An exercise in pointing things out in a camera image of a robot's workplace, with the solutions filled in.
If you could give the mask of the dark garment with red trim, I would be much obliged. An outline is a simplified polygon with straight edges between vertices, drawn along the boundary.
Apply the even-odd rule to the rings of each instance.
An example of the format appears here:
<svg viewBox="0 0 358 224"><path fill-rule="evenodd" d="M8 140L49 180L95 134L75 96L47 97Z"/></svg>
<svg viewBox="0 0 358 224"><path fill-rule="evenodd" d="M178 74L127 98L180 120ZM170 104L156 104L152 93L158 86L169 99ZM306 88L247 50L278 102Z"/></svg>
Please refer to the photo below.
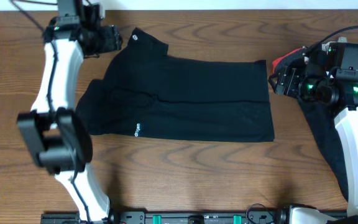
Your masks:
<svg viewBox="0 0 358 224"><path fill-rule="evenodd" d="M331 113L322 103L299 101L298 104L308 122L320 153L337 178L342 196L348 200L349 188L344 153Z"/></svg>

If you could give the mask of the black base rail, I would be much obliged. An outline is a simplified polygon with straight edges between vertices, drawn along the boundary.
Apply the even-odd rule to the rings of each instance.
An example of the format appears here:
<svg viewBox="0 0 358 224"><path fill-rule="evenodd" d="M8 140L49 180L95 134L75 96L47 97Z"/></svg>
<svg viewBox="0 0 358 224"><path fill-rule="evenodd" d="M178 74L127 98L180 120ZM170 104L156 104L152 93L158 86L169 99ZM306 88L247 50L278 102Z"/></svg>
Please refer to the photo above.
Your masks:
<svg viewBox="0 0 358 224"><path fill-rule="evenodd" d="M290 205L278 210L276 215L275 209L261 207L260 205L251 206L247 211L240 212L148 212L146 210L131 210L119 212L111 210L107 218L100 222L91 223L123 223L123 224L245 224L245 223L289 223L289 208L295 206ZM324 215L333 217L334 219L346 218L345 210L320 210ZM80 220L79 213L75 212L45 212L40 217L42 224L57 223L88 223L86 220Z"/></svg>

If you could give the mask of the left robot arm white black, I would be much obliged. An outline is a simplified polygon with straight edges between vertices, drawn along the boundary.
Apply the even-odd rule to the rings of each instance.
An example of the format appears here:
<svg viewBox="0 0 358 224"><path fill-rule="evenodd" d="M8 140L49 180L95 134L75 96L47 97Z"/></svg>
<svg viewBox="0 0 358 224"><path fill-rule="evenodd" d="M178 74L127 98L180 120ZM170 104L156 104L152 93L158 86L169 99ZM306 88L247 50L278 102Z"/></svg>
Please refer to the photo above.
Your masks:
<svg viewBox="0 0 358 224"><path fill-rule="evenodd" d="M43 32L45 66L30 111L17 116L17 127L37 167L66 188L78 213L42 222L120 223L110 198L101 189L91 165L91 137L74 112L80 67L87 56L121 48L114 26L49 25Z"/></svg>

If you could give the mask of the black t-shirt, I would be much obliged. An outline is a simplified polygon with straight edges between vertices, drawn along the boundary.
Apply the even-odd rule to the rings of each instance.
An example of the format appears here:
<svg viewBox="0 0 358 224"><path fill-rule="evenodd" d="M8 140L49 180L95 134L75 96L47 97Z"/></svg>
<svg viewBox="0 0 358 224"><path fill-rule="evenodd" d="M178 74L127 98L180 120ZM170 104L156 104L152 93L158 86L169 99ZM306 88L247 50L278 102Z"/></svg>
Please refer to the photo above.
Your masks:
<svg viewBox="0 0 358 224"><path fill-rule="evenodd" d="M105 76L90 82L76 113L92 135L190 141L274 140L264 60L205 62L172 57L134 29Z"/></svg>

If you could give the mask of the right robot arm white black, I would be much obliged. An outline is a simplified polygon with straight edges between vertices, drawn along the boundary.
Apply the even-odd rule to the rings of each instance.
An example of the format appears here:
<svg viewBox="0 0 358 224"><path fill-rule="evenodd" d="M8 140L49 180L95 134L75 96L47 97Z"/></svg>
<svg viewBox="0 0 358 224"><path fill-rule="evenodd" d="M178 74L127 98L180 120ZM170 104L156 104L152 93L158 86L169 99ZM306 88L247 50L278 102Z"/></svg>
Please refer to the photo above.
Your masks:
<svg viewBox="0 0 358 224"><path fill-rule="evenodd" d="M358 68L284 65L268 79L274 92L295 98L314 139L347 195L346 216L293 206L285 223L358 223Z"/></svg>

